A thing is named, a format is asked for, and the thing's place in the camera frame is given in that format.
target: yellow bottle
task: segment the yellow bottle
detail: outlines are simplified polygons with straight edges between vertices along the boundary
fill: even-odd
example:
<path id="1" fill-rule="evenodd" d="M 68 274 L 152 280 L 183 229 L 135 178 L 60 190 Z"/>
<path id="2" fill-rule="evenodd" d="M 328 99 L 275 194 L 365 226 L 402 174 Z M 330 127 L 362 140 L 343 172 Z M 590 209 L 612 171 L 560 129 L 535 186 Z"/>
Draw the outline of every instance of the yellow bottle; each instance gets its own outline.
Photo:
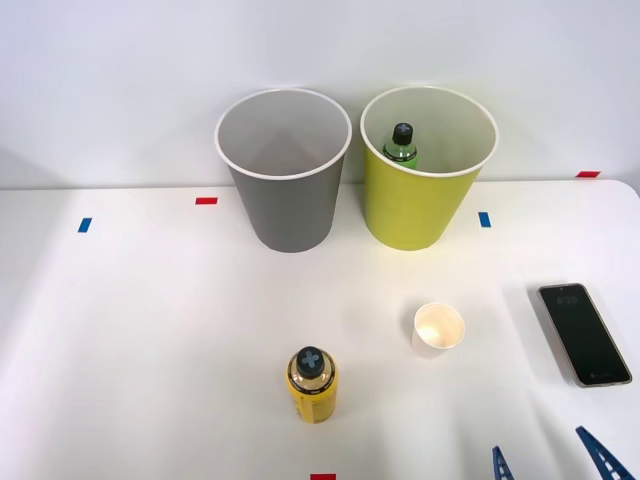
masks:
<path id="1" fill-rule="evenodd" d="M 324 350 L 305 347 L 296 353 L 287 367 L 287 385 L 305 422 L 324 422 L 336 408 L 338 369 Z"/>

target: cup rim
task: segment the cup rim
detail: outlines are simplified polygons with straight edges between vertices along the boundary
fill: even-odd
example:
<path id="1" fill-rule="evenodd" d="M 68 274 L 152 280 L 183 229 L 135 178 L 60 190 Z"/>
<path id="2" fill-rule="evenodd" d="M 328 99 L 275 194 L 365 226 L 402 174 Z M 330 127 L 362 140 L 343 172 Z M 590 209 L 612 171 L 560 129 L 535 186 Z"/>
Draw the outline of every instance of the cup rim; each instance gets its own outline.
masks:
<path id="1" fill-rule="evenodd" d="M 218 135 L 220 133 L 220 127 L 222 126 L 222 122 L 224 122 L 224 119 L 227 117 L 227 115 L 229 113 L 231 113 L 231 111 L 236 108 L 238 105 L 240 105 L 241 103 L 246 102 L 247 100 L 250 100 L 253 97 L 257 97 L 260 95 L 266 95 L 269 93 L 276 93 L 276 92 L 302 92 L 302 93 L 307 93 L 310 95 L 315 95 L 317 97 L 322 98 L 323 100 L 328 101 L 329 103 L 331 103 L 334 107 L 336 107 L 338 109 L 338 111 L 340 113 L 342 113 L 342 116 L 344 117 L 345 121 L 347 122 L 347 139 L 345 140 L 344 145 L 342 146 L 342 149 L 338 152 L 338 154 L 333 157 L 331 160 L 329 160 L 326 163 L 323 163 L 322 165 L 320 165 L 317 168 L 314 168 L 313 170 L 308 170 L 306 172 L 302 172 L 302 173 L 296 173 L 294 175 L 265 175 L 262 173 L 256 173 L 256 172 L 252 172 L 251 170 L 247 170 L 245 168 L 242 168 L 238 165 L 236 165 L 234 162 L 232 162 L 222 151 L 222 147 L 220 146 L 220 141 L 218 138 Z M 305 177 L 309 177 L 311 175 L 315 175 L 316 173 L 319 173 L 323 170 L 326 170 L 327 168 L 329 168 L 330 166 L 332 166 L 334 163 L 336 163 L 338 160 L 340 160 L 340 158 L 342 158 L 344 156 L 344 154 L 347 151 L 347 148 L 349 148 L 349 145 L 351 144 L 351 137 L 352 137 L 352 132 L 353 127 L 351 126 L 351 119 L 349 118 L 349 115 L 347 114 L 347 112 L 345 111 L 345 109 L 338 103 L 336 102 L 334 99 L 323 95 L 322 93 L 318 93 L 315 92 L 313 90 L 307 90 L 306 88 L 270 88 L 268 90 L 261 90 L 259 92 L 255 92 L 252 93 L 250 95 L 247 95 L 245 97 L 242 97 L 240 100 L 237 100 L 236 102 L 234 102 L 229 108 L 227 108 L 225 110 L 225 112 L 220 116 L 220 118 L 218 119 L 218 123 L 216 124 L 216 129 L 215 129 L 215 133 L 214 133 L 214 141 L 216 144 L 216 150 L 218 151 L 218 155 L 220 155 L 222 157 L 222 159 L 224 160 L 224 162 L 231 168 L 233 168 L 234 170 L 243 173 L 244 175 L 247 175 L 249 177 L 253 177 L 253 178 L 260 178 L 262 180 L 296 180 L 299 178 L 305 178 Z"/>
<path id="2" fill-rule="evenodd" d="M 449 309 L 450 311 L 452 311 L 456 317 L 460 320 L 460 324 L 462 325 L 462 333 L 460 335 L 460 338 L 458 338 L 458 341 L 456 343 L 453 343 L 451 345 L 448 345 L 446 347 L 439 347 L 437 345 L 433 345 L 429 342 L 427 342 L 424 338 L 422 338 L 420 336 L 420 334 L 418 333 L 418 329 L 416 328 L 416 322 L 418 320 L 418 314 L 425 308 L 427 307 L 446 307 L 447 309 Z M 429 345 L 431 348 L 436 348 L 438 350 L 449 350 L 453 347 L 455 347 L 456 345 L 459 345 L 462 340 L 464 340 L 464 336 L 467 333 L 467 327 L 464 321 L 464 318 L 462 317 L 462 315 L 460 315 L 460 312 L 458 312 L 455 308 L 453 308 L 451 305 L 448 305 L 446 303 L 440 303 L 440 302 L 432 302 L 432 303 L 425 303 L 424 305 L 422 305 L 417 311 L 416 314 L 413 316 L 413 331 L 418 335 L 418 338 L 420 338 L 420 340 L 425 344 L 425 345 Z"/>
<path id="3" fill-rule="evenodd" d="M 369 113 L 369 110 L 373 106 L 373 104 L 375 104 L 381 98 L 386 97 L 387 95 L 390 95 L 392 93 L 399 92 L 400 90 L 419 90 L 419 89 L 423 89 L 423 88 L 430 88 L 432 90 L 440 90 L 440 91 L 443 91 L 443 92 L 452 93 L 454 95 L 462 97 L 465 100 L 468 100 L 469 102 L 474 104 L 476 107 L 478 107 L 480 109 L 480 111 L 482 113 L 484 113 L 484 115 L 487 117 L 489 122 L 491 122 L 491 125 L 493 126 L 493 131 L 496 134 L 496 139 L 495 139 L 495 142 L 493 143 L 493 148 L 491 149 L 491 151 L 485 157 L 484 160 L 482 160 L 481 162 L 477 163 L 473 167 L 469 167 L 469 168 L 467 168 L 465 170 L 459 170 L 457 172 L 450 172 L 450 173 L 421 172 L 419 170 L 410 170 L 410 169 L 407 169 L 407 168 L 402 167 L 400 165 L 397 165 L 396 163 L 392 162 L 391 160 L 386 158 L 384 155 L 382 155 L 378 151 L 378 149 L 373 146 L 373 144 L 369 141 L 369 137 L 367 136 L 367 131 L 364 128 L 365 118 L 367 117 L 367 113 Z M 475 172 L 476 170 L 480 170 L 489 161 L 489 159 L 491 159 L 491 157 L 493 157 L 493 155 L 495 154 L 496 150 L 498 149 L 498 144 L 500 143 L 500 131 L 498 129 L 498 124 L 496 123 L 495 119 L 493 118 L 493 115 L 491 115 L 491 113 L 489 113 L 489 110 L 487 110 L 481 103 L 479 103 L 478 101 L 474 100 L 470 96 L 465 95 L 464 93 L 456 92 L 455 90 L 452 90 L 450 88 L 439 87 L 439 86 L 435 86 L 435 85 L 409 85 L 409 86 L 405 86 L 405 87 L 392 88 L 391 90 L 387 90 L 386 92 L 382 92 L 380 95 L 378 95 L 373 100 L 371 100 L 367 104 L 367 106 L 365 107 L 364 111 L 362 112 L 362 116 L 360 117 L 360 133 L 362 134 L 362 139 L 364 140 L 364 143 L 366 144 L 367 148 L 369 150 L 371 150 L 371 152 L 373 152 L 375 154 L 375 156 L 378 157 L 378 159 L 382 160 L 384 163 L 386 163 L 390 167 L 393 167 L 393 168 L 395 168 L 397 170 L 400 170 L 403 173 L 406 173 L 407 175 L 415 175 L 417 177 L 427 177 L 427 178 L 462 177 L 462 176 L 467 175 L 469 173 Z"/>

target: black bottle cap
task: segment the black bottle cap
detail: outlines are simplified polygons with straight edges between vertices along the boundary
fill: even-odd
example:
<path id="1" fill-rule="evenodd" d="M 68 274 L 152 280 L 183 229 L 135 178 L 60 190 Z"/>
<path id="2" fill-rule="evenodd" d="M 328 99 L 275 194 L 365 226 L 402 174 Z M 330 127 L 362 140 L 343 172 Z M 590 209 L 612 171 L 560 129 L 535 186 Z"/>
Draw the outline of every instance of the black bottle cap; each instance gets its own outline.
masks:
<path id="1" fill-rule="evenodd" d="M 298 352 L 296 367 L 304 378 L 316 378 L 324 372 L 324 356 L 316 347 L 304 347 Z"/>
<path id="2" fill-rule="evenodd" d="M 399 123 L 393 129 L 393 143 L 396 145 L 409 145 L 413 138 L 413 127 L 408 123 Z"/>

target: bottle in cup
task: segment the bottle in cup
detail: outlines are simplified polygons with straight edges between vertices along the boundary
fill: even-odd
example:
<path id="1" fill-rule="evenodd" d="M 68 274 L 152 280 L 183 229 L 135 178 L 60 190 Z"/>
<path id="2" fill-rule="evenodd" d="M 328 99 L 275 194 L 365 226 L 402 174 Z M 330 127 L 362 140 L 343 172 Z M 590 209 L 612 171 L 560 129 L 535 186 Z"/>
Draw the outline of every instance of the bottle in cup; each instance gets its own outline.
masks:
<path id="1" fill-rule="evenodd" d="M 287 386 L 302 420 L 324 422 L 336 408 L 338 369 L 333 358 L 319 348 L 303 348 L 287 366 Z"/>
<path id="2" fill-rule="evenodd" d="M 413 127 L 408 123 L 397 124 L 393 129 L 391 141 L 382 147 L 382 153 L 392 162 L 415 170 L 418 164 L 418 149 L 413 144 Z"/>

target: smartphone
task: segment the smartphone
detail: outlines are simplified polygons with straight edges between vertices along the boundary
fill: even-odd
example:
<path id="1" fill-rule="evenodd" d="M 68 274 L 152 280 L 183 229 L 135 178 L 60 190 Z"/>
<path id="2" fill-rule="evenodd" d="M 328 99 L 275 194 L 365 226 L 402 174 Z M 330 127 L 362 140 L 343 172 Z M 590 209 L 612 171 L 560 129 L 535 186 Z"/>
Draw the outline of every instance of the smartphone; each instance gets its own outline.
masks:
<path id="1" fill-rule="evenodd" d="M 541 287 L 538 295 L 560 337 L 578 385 L 600 387 L 631 382 L 631 373 L 583 285 Z"/>

